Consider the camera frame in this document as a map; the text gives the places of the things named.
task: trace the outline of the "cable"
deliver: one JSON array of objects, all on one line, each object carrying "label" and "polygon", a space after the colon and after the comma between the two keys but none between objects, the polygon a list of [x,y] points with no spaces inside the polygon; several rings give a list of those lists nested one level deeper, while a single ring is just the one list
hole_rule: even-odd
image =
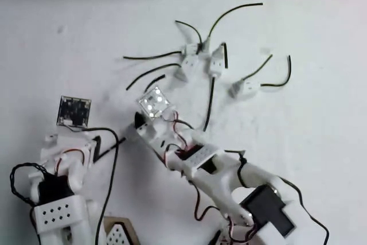
[{"label": "cable", "polygon": [[[117,136],[116,132],[114,132],[112,129],[109,129],[107,127],[92,127],[90,129],[82,129],[82,130],[79,130],[79,131],[78,130],[74,130],[72,128],[69,128],[69,129],[71,131],[73,131],[73,132],[93,132],[93,131],[99,131],[99,130],[109,131],[109,132],[111,132],[114,135],[114,137],[116,139],[116,144],[117,145],[119,144],[119,137]],[[118,154],[119,154],[119,147],[116,146],[114,163],[112,164],[112,172],[111,172],[111,178],[110,178],[110,185],[108,187],[108,192],[107,192],[107,195],[106,195],[106,200],[105,200],[105,202],[103,204],[102,212],[101,212],[101,215],[100,215],[99,221],[98,221],[97,231],[96,231],[95,245],[98,245],[99,231],[100,231],[100,228],[101,228],[101,224],[102,224],[104,212],[106,211],[108,200],[110,199],[110,195],[111,195],[111,191],[112,191],[112,184],[114,183],[114,176],[115,176],[115,170],[116,170],[116,163],[117,163]]]},{"label": "cable", "polygon": [[18,164],[15,167],[13,167],[13,169],[11,170],[10,176],[9,176],[11,192],[15,196],[17,196],[19,199],[21,199],[23,202],[27,203],[31,207],[35,207],[36,206],[35,202],[33,202],[29,197],[25,197],[25,196],[21,195],[20,193],[18,193],[17,189],[15,188],[15,172],[17,171],[17,169],[23,168],[23,167],[26,167],[26,166],[30,166],[30,167],[33,167],[33,168],[36,168],[37,170],[39,170],[43,174],[44,179],[46,179],[47,177],[54,177],[54,175],[47,172],[47,170],[43,166],[41,166],[37,163]]},{"label": "cable", "polygon": [[227,152],[227,153],[237,153],[240,156],[243,156],[245,154],[246,150],[228,150],[228,149],[225,149],[224,152]]},{"label": "cable", "polygon": [[151,57],[127,57],[127,56],[123,56],[124,59],[127,60],[154,60],[154,59],[158,59],[160,57],[166,57],[166,56],[170,56],[173,54],[181,54],[181,51],[173,51],[173,52],[169,52],[169,53],[165,53],[162,55],[157,55],[157,56],[151,56]]},{"label": "cable", "polygon": [[162,120],[164,120],[165,122],[169,122],[169,123],[182,123],[183,125],[189,127],[190,129],[194,129],[194,127],[192,125],[190,125],[188,122],[185,122],[184,120],[166,120],[163,116],[161,116]]},{"label": "cable", "polygon": [[228,69],[228,52],[227,52],[227,43],[222,43],[224,47],[224,68]]},{"label": "cable", "polygon": [[101,159],[103,156],[105,156],[107,153],[109,153],[112,149],[116,148],[117,146],[120,146],[123,142],[126,141],[126,138],[125,137],[122,137],[120,140],[119,140],[119,143],[118,144],[114,144],[113,146],[109,147],[108,149],[106,149],[104,152],[102,152],[101,154],[98,155],[95,163]]},{"label": "cable", "polygon": [[197,35],[199,36],[199,42],[200,42],[200,45],[202,45],[201,35],[200,35],[199,31],[194,26],[191,26],[190,24],[184,23],[184,22],[179,21],[179,20],[175,20],[175,22],[180,23],[180,24],[184,24],[184,25],[190,27],[191,29],[193,29],[197,33]]},{"label": "cable", "polygon": [[160,75],[159,77],[156,77],[154,80],[152,80],[148,85],[147,87],[145,88],[144,90],[144,93],[146,93],[148,91],[148,89],[153,85],[155,84],[156,82],[164,79],[166,77],[166,74],[163,74],[163,75]]},{"label": "cable", "polygon": [[310,215],[310,213],[308,212],[308,210],[304,207],[303,205],[303,198],[302,198],[302,192],[300,191],[300,189],[295,185],[293,184],[291,181],[288,181],[287,179],[285,178],[281,178],[280,179],[283,180],[284,183],[286,183],[288,186],[292,187],[297,193],[298,193],[298,196],[299,196],[299,203],[300,205],[302,206],[302,208],[307,212],[307,214],[310,216],[311,220],[313,222],[315,222],[316,224],[318,224],[321,228],[323,228],[326,232],[326,236],[325,236],[325,240],[323,242],[323,245],[327,245],[327,241],[329,240],[329,235],[330,235],[330,232],[329,230],[326,228],[325,225],[323,225],[320,221],[318,221],[316,218],[312,217]]},{"label": "cable", "polygon": [[[67,150],[64,150],[64,151],[62,151],[61,152],[61,154],[60,155],[62,155],[62,154],[64,154],[64,153],[68,153],[68,152],[73,152],[73,151],[78,151],[78,152],[80,152],[82,155],[83,155],[83,160],[82,160],[82,164],[83,164],[83,166],[84,166],[84,161],[85,161],[85,154],[84,154],[84,152],[81,150],[81,149],[67,149]],[[61,163],[61,161],[62,161],[63,159],[59,159],[58,160],[58,162],[57,162],[57,165],[56,165],[56,168],[55,168],[55,175],[57,176],[58,175],[58,168],[59,168],[59,166],[60,166],[60,163]]]},{"label": "cable", "polygon": [[175,123],[182,123],[183,125],[189,127],[190,129],[194,129],[194,127],[192,127],[192,125],[190,125],[188,122],[185,122],[184,120],[173,120],[172,122],[175,122]]},{"label": "cable", "polygon": [[203,131],[206,132],[206,129],[208,128],[209,120],[210,120],[210,113],[212,112],[212,103],[213,103],[213,94],[214,94],[214,84],[215,84],[216,78],[212,77],[212,86],[210,88],[210,98],[209,98],[209,105],[208,105],[208,112],[206,113],[206,121],[204,124]]},{"label": "cable", "polygon": [[176,147],[178,147],[178,149],[180,150],[180,152],[184,151],[180,146],[176,145],[175,143],[169,143],[167,145],[167,147],[166,147],[165,152],[163,153],[163,163],[165,164],[165,167],[166,168],[168,168],[167,167],[167,158],[166,158],[166,156],[167,156],[167,151],[169,151],[169,149],[170,149],[170,146],[176,146]]},{"label": "cable", "polygon": [[291,62],[290,55],[287,57],[287,61],[288,61],[288,76],[287,76],[287,79],[283,83],[280,83],[280,84],[262,83],[261,86],[281,87],[281,86],[286,85],[289,79],[291,78],[291,74],[292,74],[292,62]]},{"label": "cable", "polygon": [[195,205],[195,210],[194,210],[194,217],[195,217],[195,220],[197,220],[197,221],[201,221],[201,220],[203,220],[203,219],[204,219],[204,217],[205,217],[205,215],[206,215],[206,213],[207,213],[207,212],[208,212],[208,210],[210,210],[210,209],[216,209],[217,211],[219,211],[219,212],[220,212],[220,210],[219,210],[217,207],[215,207],[215,206],[208,206],[208,207],[206,207],[206,208],[205,208],[205,210],[202,212],[201,216],[200,216],[200,217],[198,217],[198,216],[197,216],[197,212],[198,212],[199,205],[200,205],[200,191],[199,191],[199,189],[197,188],[197,186],[196,186],[193,182],[189,181],[189,183],[190,183],[191,185],[193,185],[193,186],[194,186],[194,188],[196,189],[196,192],[197,192],[197,200],[196,200],[196,205]]},{"label": "cable", "polygon": [[230,217],[228,217],[228,220],[229,220],[228,235],[230,240],[235,243],[248,244],[251,241],[251,238],[253,236],[252,233],[255,230],[256,225],[254,224],[253,228],[246,233],[244,240],[238,240],[233,237],[233,228],[235,224],[233,223],[233,220]]},{"label": "cable", "polygon": [[34,211],[34,207],[31,207],[31,209],[29,211],[29,220],[32,223],[32,226],[33,226],[33,228],[34,228],[34,230],[36,232],[38,243],[39,243],[39,245],[41,245],[41,238],[40,238],[40,235],[37,232],[36,222],[34,221],[34,218],[33,218],[33,215],[32,215],[33,211]]},{"label": "cable", "polygon": [[127,90],[129,90],[139,79],[141,79],[142,77],[144,77],[144,76],[146,76],[146,75],[148,75],[148,74],[150,74],[150,73],[153,73],[153,72],[155,72],[155,71],[157,71],[157,70],[160,70],[160,69],[164,69],[164,68],[167,68],[167,67],[170,67],[170,66],[178,66],[178,67],[181,67],[181,65],[180,64],[178,64],[178,63],[168,63],[168,64],[166,64],[166,65],[162,65],[162,66],[159,66],[159,67],[155,67],[155,68],[153,68],[153,69],[151,69],[151,70],[149,70],[149,71],[147,71],[147,72],[145,72],[145,73],[142,73],[141,75],[139,75],[138,77],[136,77],[135,78],[135,80],[133,80],[130,84],[129,84],[129,86],[126,88],[126,91]]},{"label": "cable", "polygon": [[224,14],[222,14],[220,17],[218,17],[218,19],[215,21],[215,23],[213,24],[212,28],[210,29],[209,35],[208,37],[210,37],[212,35],[212,31],[214,30],[214,27],[218,24],[219,20],[221,20],[225,15],[229,14],[230,12],[240,9],[240,8],[244,8],[244,7],[251,7],[251,6],[262,6],[262,3],[252,3],[252,4],[245,4],[245,5],[240,5],[237,7],[234,7],[228,11],[226,11]]},{"label": "cable", "polygon": [[241,165],[239,166],[239,169],[237,170],[237,177],[241,183],[241,185],[245,188],[248,188],[248,186],[246,186],[245,182],[243,181],[242,179],[242,176],[241,176],[241,171],[242,171],[242,168],[244,167],[244,165],[246,165],[247,163],[247,159],[244,158],[241,154],[240,155],[240,162],[241,162]]},{"label": "cable", "polygon": [[246,81],[248,78],[256,75],[261,69],[263,69],[263,67],[268,63],[268,61],[270,61],[270,59],[273,57],[273,55],[270,55],[266,61],[264,61],[264,63],[258,68],[256,69],[254,72],[252,72],[250,75],[246,76],[246,77],[243,77],[241,80],[242,81]]},{"label": "cable", "polygon": [[187,143],[187,141],[184,139],[184,137],[180,134],[180,133],[178,133],[177,132],[177,129],[176,129],[176,124],[177,124],[177,120],[178,120],[178,112],[177,111],[175,111],[174,112],[174,123],[173,123],[173,131],[177,134],[177,136],[179,136],[179,138],[183,141],[183,143],[185,144],[185,151],[188,149],[188,143]]}]

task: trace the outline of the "red wire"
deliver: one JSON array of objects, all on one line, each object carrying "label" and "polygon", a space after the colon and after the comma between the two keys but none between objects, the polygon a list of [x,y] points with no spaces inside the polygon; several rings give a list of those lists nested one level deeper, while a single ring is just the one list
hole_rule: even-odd
[{"label": "red wire", "polygon": [[[174,120],[176,121],[176,120],[178,120],[178,112],[177,111],[175,111],[174,112]],[[176,123],[177,122],[174,122],[173,123],[173,131],[180,137],[180,139],[183,141],[183,143],[185,144],[185,151],[187,151],[188,150],[188,143],[186,142],[186,140],[184,139],[184,137],[183,136],[181,136],[178,132],[177,132],[177,130],[176,130]]]},{"label": "red wire", "polygon": [[[68,149],[66,151],[64,151],[63,153],[68,153],[68,152],[72,152],[72,151],[79,151],[82,155],[83,155],[83,160],[82,160],[82,164],[84,166],[84,161],[85,161],[85,154],[81,149]],[[55,175],[58,175],[58,167],[60,166],[62,159],[60,158],[57,162],[56,168],[55,168]]]},{"label": "red wire", "polygon": [[229,238],[231,239],[231,241],[233,241],[235,243],[248,244],[248,242],[250,242],[250,240],[252,239],[252,237],[255,234],[256,225],[254,224],[252,229],[250,229],[246,233],[246,236],[245,236],[244,240],[238,240],[238,239],[233,238],[233,236],[232,236],[233,235],[233,228],[234,228],[235,224],[233,223],[233,220],[230,217],[228,217],[228,220],[229,220],[228,235],[229,235]]}]

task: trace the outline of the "black wire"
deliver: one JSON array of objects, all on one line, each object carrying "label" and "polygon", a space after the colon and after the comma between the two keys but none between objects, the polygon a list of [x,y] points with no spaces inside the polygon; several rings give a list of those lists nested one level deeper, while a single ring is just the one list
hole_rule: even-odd
[{"label": "black wire", "polygon": [[273,55],[268,56],[268,58],[266,59],[266,61],[264,61],[264,63],[258,68],[256,69],[254,72],[252,72],[250,75],[243,77],[242,81],[247,80],[248,78],[254,76],[255,74],[257,74],[261,69],[263,69],[263,67],[268,63],[268,61],[270,61],[270,59],[273,57]]},{"label": "black wire", "polygon": [[185,122],[184,120],[173,120],[172,122],[176,122],[176,123],[182,123],[185,126],[188,126],[190,129],[194,129],[194,127],[192,127],[192,125],[190,125],[188,122]]},{"label": "black wire", "polygon": [[204,128],[203,128],[204,132],[206,132],[206,129],[208,128],[208,124],[209,124],[209,120],[210,120],[210,113],[212,112],[212,103],[213,103],[215,81],[216,81],[216,78],[212,77],[212,86],[210,88],[210,98],[209,98],[208,112],[206,113],[206,121],[205,121]]},{"label": "black wire", "polygon": [[208,207],[206,207],[206,208],[205,208],[205,210],[202,212],[201,216],[200,216],[200,217],[198,217],[198,216],[197,216],[197,212],[198,212],[199,205],[200,205],[200,191],[199,191],[199,189],[197,188],[197,186],[196,186],[193,182],[189,181],[189,183],[190,183],[190,184],[192,184],[192,185],[195,187],[196,192],[197,192],[197,200],[196,200],[195,211],[194,211],[194,217],[195,217],[195,220],[197,220],[197,221],[201,221],[201,220],[203,220],[203,219],[204,219],[204,217],[205,217],[205,215],[206,215],[206,213],[207,213],[207,212],[208,212],[208,210],[210,210],[210,209],[216,209],[217,211],[220,211],[220,210],[219,210],[217,207],[215,207],[215,206],[208,206]]},{"label": "black wire", "polygon": [[[109,129],[107,127],[92,127],[90,129],[82,129],[82,130],[74,130],[74,129],[70,128],[70,127],[68,127],[68,128],[71,131],[73,131],[73,132],[92,132],[92,131],[100,131],[100,130],[109,131],[109,132],[111,132],[114,135],[114,137],[116,139],[116,144],[118,145],[118,143],[119,143],[119,137],[117,136],[116,132],[114,132],[112,129]],[[119,154],[119,147],[116,146],[115,149],[116,149],[115,150],[115,158],[114,158],[114,163],[112,164],[112,172],[111,172],[111,178],[110,178],[110,185],[108,187],[108,192],[107,192],[107,195],[106,195],[106,200],[104,201],[102,212],[101,212],[101,215],[100,215],[99,221],[98,221],[97,232],[96,232],[96,239],[95,239],[95,245],[98,245],[99,231],[100,231],[100,228],[101,228],[101,224],[102,224],[104,212],[106,211],[108,200],[110,199],[110,195],[111,195],[111,191],[112,191],[112,184],[114,183],[114,176],[115,176],[115,170],[116,170],[117,157],[118,157],[118,154]]]},{"label": "black wire", "polygon": [[325,240],[323,242],[323,245],[326,245],[327,244],[327,241],[329,240],[329,235],[330,235],[329,230],[320,221],[318,221],[316,218],[312,217],[310,215],[310,213],[308,212],[308,210],[304,207],[304,205],[303,205],[303,198],[302,198],[302,192],[300,191],[300,189],[295,184],[293,184],[291,181],[289,181],[287,179],[284,179],[284,178],[281,178],[281,177],[280,177],[280,179],[282,179],[284,183],[286,183],[288,186],[292,187],[298,193],[299,203],[302,206],[302,208],[307,212],[307,214],[310,216],[310,218],[311,218],[311,220],[313,222],[315,222],[316,224],[318,224],[321,228],[323,228],[325,230],[326,236],[325,236]]},{"label": "black wire", "polygon": [[212,31],[214,30],[214,27],[218,24],[219,20],[221,20],[225,15],[229,14],[230,12],[237,10],[239,8],[243,8],[243,7],[251,7],[251,6],[261,6],[263,5],[262,3],[252,3],[252,4],[245,4],[245,5],[240,5],[237,7],[234,7],[228,11],[226,11],[224,14],[222,14],[220,17],[218,17],[218,19],[216,20],[216,22],[213,24],[212,28],[210,29],[209,35],[208,37],[210,37],[212,35]]},{"label": "black wire", "polygon": [[197,35],[199,36],[200,45],[202,45],[201,35],[200,35],[199,31],[194,26],[191,26],[190,24],[184,23],[184,22],[179,21],[179,20],[175,20],[175,22],[180,23],[180,24],[184,24],[184,25],[192,28],[197,33]]},{"label": "black wire", "polygon": [[33,211],[34,211],[34,207],[32,207],[29,211],[29,219],[30,219],[30,222],[32,223],[32,226],[33,226],[34,230],[36,231],[38,243],[39,243],[39,245],[41,245],[41,238],[40,238],[40,235],[37,232],[36,222],[34,221],[34,218],[33,218],[33,215],[32,215]]},{"label": "black wire", "polygon": [[170,149],[170,146],[176,146],[178,147],[178,149],[180,151],[183,151],[183,149],[179,146],[179,145],[176,145],[175,143],[169,143],[167,146],[166,146],[166,151],[168,151]]},{"label": "black wire", "polygon": [[225,149],[224,152],[237,153],[239,156],[243,156],[245,154],[246,150],[228,150],[228,149]]},{"label": "black wire", "polygon": [[129,90],[139,79],[141,79],[142,77],[144,77],[144,76],[146,76],[146,75],[148,75],[148,74],[150,74],[150,73],[153,73],[153,72],[155,72],[155,71],[157,71],[157,70],[160,70],[160,69],[164,69],[164,68],[167,68],[167,67],[170,67],[170,66],[178,66],[178,67],[181,67],[181,65],[180,64],[178,64],[178,63],[168,63],[168,64],[165,64],[165,65],[162,65],[162,66],[159,66],[159,67],[155,67],[155,68],[153,68],[153,69],[151,69],[151,70],[149,70],[149,71],[147,71],[147,72],[145,72],[145,73],[142,73],[141,75],[139,75],[138,77],[136,77],[135,78],[135,80],[133,80],[130,84],[129,84],[129,86],[126,88],[126,91],[127,90]]},{"label": "black wire", "polygon": [[17,171],[17,169],[23,168],[23,167],[26,167],[26,166],[30,166],[30,167],[38,169],[40,172],[42,172],[42,174],[44,175],[44,178],[47,178],[47,177],[50,177],[50,176],[54,177],[54,175],[47,172],[47,170],[43,166],[41,166],[37,163],[18,164],[15,167],[13,167],[13,169],[11,170],[10,176],[9,176],[11,192],[15,196],[17,196],[19,199],[21,199],[23,202],[27,203],[31,207],[35,207],[36,206],[35,202],[33,202],[29,197],[25,197],[25,196],[21,195],[20,193],[18,193],[17,189],[15,188],[15,172]]},{"label": "black wire", "polygon": [[148,85],[147,87],[145,88],[144,90],[144,93],[146,93],[148,91],[148,89],[153,85],[155,84],[156,82],[164,79],[166,77],[166,74],[163,74],[163,75],[160,75],[159,77],[156,77],[154,80],[152,80]]},{"label": "black wire", "polygon": [[227,43],[223,42],[224,47],[224,68],[228,69],[228,54],[227,54]]},{"label": "black wire", "polygon": [[163,119],[165,122],[169,122],[169,123],[182,123],[185,126],[188,126],[190,129],[194,129],[194,127],[192,125],[190,125],[188,122],[185,122],[184,120],[165,120]]},{"label": "black wire", "polygon": [[99,159],[101,159],[103,156],[105,156],[107,153],[109,153],[112,149],[116,148],[117,146],[120,146],[123,142],[126,141],[126,138],[125,137],[122,137],[120,140],[119,140],[119,143],[118,144],[114,144],[113,146],[109,147],[108,149],[106,149],[104,152],[100,153],[96,159],[95,162],[97,162]]},{"label": "black wire", "polygon": [[237,177],[238,177],[238,179],[239,179],[239,181],[240,181],[241,185],[242,185],[243,187],[245,187],[245,188],[248,188],[248,187],[246,186],[245,182],[243,181],[242,176],[241,176],[242,168],[243,168],[243,166],[244,166],[244,165],[246,165],[246,163],[247,163],[246,158],[244,158],[242,155],[240,155],[240,162],[241,162],[241,165],[239,166],[239,169],[237,170]]},{"label": "black wire", "polygon": [[280,84],[263,83],[263,84],[261,84],[261,86],[281,87],[281,86],[286,85],[288,83],[289,79],[291,78],[291,74],[292,74],[292,62],[291,62],[291,56],[290,55],[287,57],[287,60],[288,60],[288,76],[287,76],[287,79],[283,83],[280,83]]},{"label": "black wire", "polygon": [[166,56],[170,56],[173,54],[181,54],[181,51],[173,51],[173,52],[169,52],[169,53],[165,53],[162,55],[157,55],[157,56],[151,56],[151,57],[127,57],[127,56],[123,56],[124,59],[127,60],[154,60],[154,59],[158,59],[160,57],[166,57]]}]

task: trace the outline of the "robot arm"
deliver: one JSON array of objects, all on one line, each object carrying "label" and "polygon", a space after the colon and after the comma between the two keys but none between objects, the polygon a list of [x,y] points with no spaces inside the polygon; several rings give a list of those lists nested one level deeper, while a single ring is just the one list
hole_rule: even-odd
[{"label": "robot arm", "polygon": [[[137,135],[128,131],[128,139],[142,138],[168,169],[181,172],[213,200],[229,224],[222,233],[226,240],[243,244],[251,240],[254,245],[305,244],[303,236],[309,235],[313,221],[299,199],[289,193],[288,185],[242,156],[236,160],[225,150],[206,143],[195,130],[178,132],[172,127],[177,124],[176,113],[169,107],[159,116],[145,117],[144,123],[131,126]],[[242,186],[255,190],[239,204],[232,192]],[[234,239],[235,227],[241,228],[246,237]]]}]

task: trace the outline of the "wire connector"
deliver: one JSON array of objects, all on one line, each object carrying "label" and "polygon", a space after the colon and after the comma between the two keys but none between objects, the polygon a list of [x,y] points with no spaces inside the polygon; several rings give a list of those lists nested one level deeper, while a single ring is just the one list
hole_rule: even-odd
[{"label": "wire connector", "polygon": [[208,37],[202,44],[202,52],[209,53],[210,50],[210,37]]},{"label": "wire connector", "polygon": [[189,82],[189,80],[195,75],[198,63],[198,55],[186,56],[181,67],[177,69],[175,77],[182,81]]},{"label": "wire connector", "polygon": [[229,94],[234,99],[247,100],[254,97],[259,89],[259,83],[250,80],[239,80],[232,84]]},{"label": "wire connector", "polygon": [[219,78],[225,68],[225,46],[224,43],[212,53],[209,64],[209,74],[212,77]]},{"label": "wire connector", "polygon": [[184,56],[193,56],[193,55],[197,55],[198,50],[199,50],[199,44],[197,43],[191,43],[191,44],[186,44],[185,47],[182,50],[182,54]]}]

